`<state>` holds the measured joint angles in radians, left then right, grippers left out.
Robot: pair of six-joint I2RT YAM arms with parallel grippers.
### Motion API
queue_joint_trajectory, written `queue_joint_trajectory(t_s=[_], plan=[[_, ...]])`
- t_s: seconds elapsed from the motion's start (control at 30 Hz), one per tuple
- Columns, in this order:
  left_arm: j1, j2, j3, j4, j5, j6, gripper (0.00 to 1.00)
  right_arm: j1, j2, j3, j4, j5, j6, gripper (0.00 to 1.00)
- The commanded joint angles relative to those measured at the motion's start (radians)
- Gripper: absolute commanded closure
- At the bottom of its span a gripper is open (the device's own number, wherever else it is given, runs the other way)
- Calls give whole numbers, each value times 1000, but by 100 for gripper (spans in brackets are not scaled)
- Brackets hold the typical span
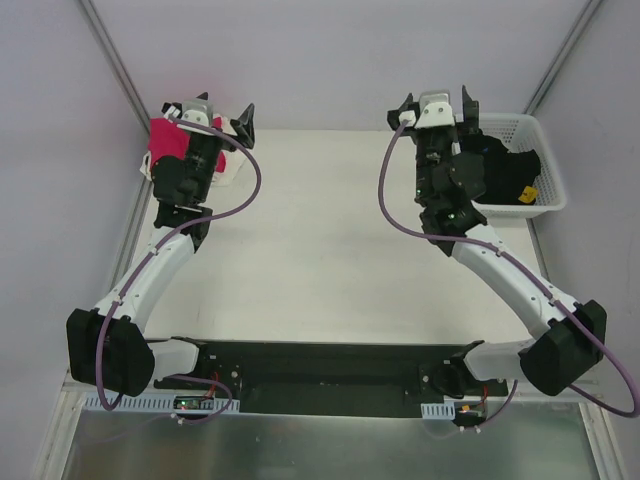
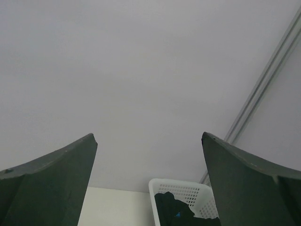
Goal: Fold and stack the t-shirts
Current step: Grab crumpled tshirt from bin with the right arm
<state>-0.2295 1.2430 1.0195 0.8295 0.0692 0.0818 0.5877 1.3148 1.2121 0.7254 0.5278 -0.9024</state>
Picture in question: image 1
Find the black daisy print t-shirt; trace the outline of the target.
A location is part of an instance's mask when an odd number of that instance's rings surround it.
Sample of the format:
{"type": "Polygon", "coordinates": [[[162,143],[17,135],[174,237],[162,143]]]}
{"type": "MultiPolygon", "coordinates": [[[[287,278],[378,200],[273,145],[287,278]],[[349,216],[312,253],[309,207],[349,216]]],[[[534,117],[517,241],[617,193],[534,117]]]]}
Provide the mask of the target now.
{"type": "Polygon", "coordinates": [[[539,190],[534,186],[541,174],[541,160],[535,150],[511,152],[503,142],[485,135],[463,135],[463,151],[483,157],[486,191],[476,201],[490,205],[534,205],[539,190]]]}

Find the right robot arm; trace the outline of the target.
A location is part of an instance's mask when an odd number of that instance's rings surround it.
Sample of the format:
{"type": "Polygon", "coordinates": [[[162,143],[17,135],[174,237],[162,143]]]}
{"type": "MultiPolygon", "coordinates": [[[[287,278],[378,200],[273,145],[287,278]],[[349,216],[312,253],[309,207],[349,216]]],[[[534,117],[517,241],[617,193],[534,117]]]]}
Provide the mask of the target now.
{"type": "Polygon", "coordinates": [[[505,246],[473,202],[485,192],[484,158],[463,149],[478,130],[477,101],[463,97],[457,122],[448,91],[407,96],[387,114],[396,136],[416,147],[415,201],[421,228],[446,256],[483,280],[516,314],[529,340],[474,341],[430,376],[434,389],[461,398],[493,380],[526,381],[556,396],[602,360],[606,313],[595,301],[574,297],[532,273],[505,246]]]}

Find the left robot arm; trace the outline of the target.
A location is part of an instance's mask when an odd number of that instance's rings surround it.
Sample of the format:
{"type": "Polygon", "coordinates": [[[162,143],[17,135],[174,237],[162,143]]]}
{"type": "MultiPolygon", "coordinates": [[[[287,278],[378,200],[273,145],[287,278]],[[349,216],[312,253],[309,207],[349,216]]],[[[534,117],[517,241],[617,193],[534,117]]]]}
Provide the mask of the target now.
{"type": "Polygon", "coordinates": [[[167,102],[151,122],[146,173],[157,200],[152,236],[146,249],[110,292],[89,310],[75,309],[67,319],[70,373],[95,386],[107,410],[117,399],[140,395],[154,382],[177,375],[188,388],[204,387],[210,363],[195,341],[148,341],[145,329],[156,303],[179,270],[198,252],[210,225],[247,208],[257,195],[226,212],[205,207],[223,153],[251,154],[255,145],[255,106],[223,121],[207,93],[167,102]]]}

